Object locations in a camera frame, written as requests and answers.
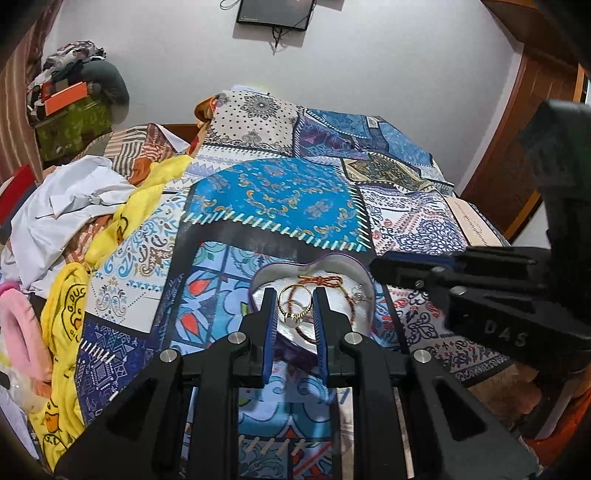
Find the white cloth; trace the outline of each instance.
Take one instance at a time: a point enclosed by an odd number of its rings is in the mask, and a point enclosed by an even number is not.
[[[12,219],[11,246],[22,288],[46,274],[85,223],[115,213],[134,189],[105,157],[87,155],[57,167]]]
[[[158,126],[162,134],[166,137],[166,140],[168,140],[170,145],[174,148],[174,151],[176,153],[184,152],[191,146],[190,144],[185,142],[185,140],[172,133],[170,130],[166,130],[162,125],[156,125]]]
[[[0,255],[0,271],[2,271],[2,282],[19,281],[21,279],[17,261],[8,247],[5,247]]]
[[[27,429],[27,418],[22,410],[18,408],[17,404],[12,401],[8,395],[8,390],[4,387],[0,387],[0,409],[14,430],[14,433],[17,434],[18,439],[27,449],[27,452],[37,460],[39,456],[35,451],[33,441]]]
[[[49,297],[49,292],[51,291],[51,286],[53,285],[53,281],[56,279],[60,270],[65,266],[66,259],[60,255],[41,278],[35,280],[27,289],[21,287],[21,291],[25,293],[34,293],[38,297],[42,297],[47,300]]]

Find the pink cloth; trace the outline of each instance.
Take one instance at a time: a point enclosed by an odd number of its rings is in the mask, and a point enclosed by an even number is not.
[[[27,298],[14,288],[0,295],[0,327],[8,358],[19,372],[51,381],[51,356],[41,337],[41,325]]]
[[[20,291],[21,286],[15,281],[6,281],[4,283],[0,283],[0,295],[2,295],[5,291],[10,290],[11,288]]]

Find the jewelry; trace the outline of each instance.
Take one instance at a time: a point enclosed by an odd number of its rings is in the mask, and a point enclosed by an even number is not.
[[[361,303],[362,301],[367,301],[367,297],[363,295],[363,287],[361,285],[355,285],[351,289],[351,293],[353,294],[353,302],[354,303]]]
[[[290,309],[289,312],[286,312],[283,309],[283,307],[281,306],[281,297],[283,296],[283,294],[287,290],[289,290],[290,288],[292,288],[292,291],[290,293],[290,299],[288,300],[288,301],[290,301],[291,298],[292,298],[292,296],[293,296],[293,292],[295,291],[295,289],[297,287],[303,288],[306,292],[308,292],[308,295],[310,297],[310,303],[300,313],[293,313],[291,311],[291,309]],[[285,323],[287,324],[287,326],[288,327],[291,327],[291,328],[297,327],[300,324],[300,321],[301,321],[302,317],[304,315],[306,315],[306,313],[308,313],[310,311],[310,309],[312,308],[312,293],[310,292],[310,290],[308,290],[302,284],[300,284],[300,283],[292,283],[291,285],[288,285],[283,290],[281,290],[281,293],[279,294],[279,298],[277,298],[277,305],[279,307],[279,311],[283,314],[283,317],[285,319]]]
[[[338,275],[333,275],[333,276],[330,276],[330,277],[308,277],[306,275],[298,275],[298,278],[301,278],[301,280],[296,285],[303,285],[303,284],[306,284],[306,283],[313,283],[313,284],[315,284],[315,285],[317,285],[319,287],[328,287],[328,288],[338,288],[338,289],[340,289],[341,292],[343,292],[343,295],[345,296],[345,300],[349,304],[349,308],[351,309],[351,318],[349,320],[349,323],[351,325],[353,325],[353,320],[355,319],[355,302],[351,298],[351,296],[349,295],[349,293],[347,292],[347,290],[345,290],[345,288],[343,286],[343,278],[342,277],[339,277]],[[291,309],[291,303],[293,302],[293,294],[294,294],[294,291],[292,290],[290,292],[289,297],[287,298],[287,307],[289,309]],[[306,342],[311,343],[312,345],[316,345],[317,344],[316,340],[308,337],[301,330],[299,324],[295,327],[295,331]]]
[[[291,308],[292,304],[297,305],[299,308],[301,308],[302,310],[304,310],[305,305],[302,305],[301,302],[297,301],[296,299],[292,299],[291,301],[287,301],[286,302],[287,305],[289,306],[289,308]],[[301,318],[302,322],[306,322],[306,323],[314,323],[314,317],[312,315],[311,311],[308,311],[302,318]]]

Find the striped curtain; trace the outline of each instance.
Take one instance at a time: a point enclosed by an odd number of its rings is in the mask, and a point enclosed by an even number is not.
[[[26,164],[31,165],[37,180],[41,180],[43,162],[35,131],[27,120],[27,85],[41,71],[43,44],[62,1],[49,3],[0,73],[0,182]]]

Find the gold ring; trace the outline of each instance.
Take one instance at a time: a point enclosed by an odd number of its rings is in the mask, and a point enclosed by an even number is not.
[[[290,288],[297,288],[297,287],[301,287],[306,292],[308,292],[308,295],[310,297],[310,303],[300,313],[286,312],[283,309],[283,307],[281,306],[281,297]],[[279,311],[283,314],[285,320],[287,320],[287,319],[294,319],[295,320],[295,325],[294,326],[297,326],[299,324],[300,320],[302,319],[302,317],[304,315],[306,315],[306,313],[308,313],[310,311],[310,309],[312,308],[312,293],[310,292],[310,290],[308,290],[307,287],[303,286],[302,284],[300,284],[300,283],[292,283],[291,285],[288,285],[283,290],[281,290],[281,293],[279,294],[279,298],[277,298],[277,306],[279,307]]]

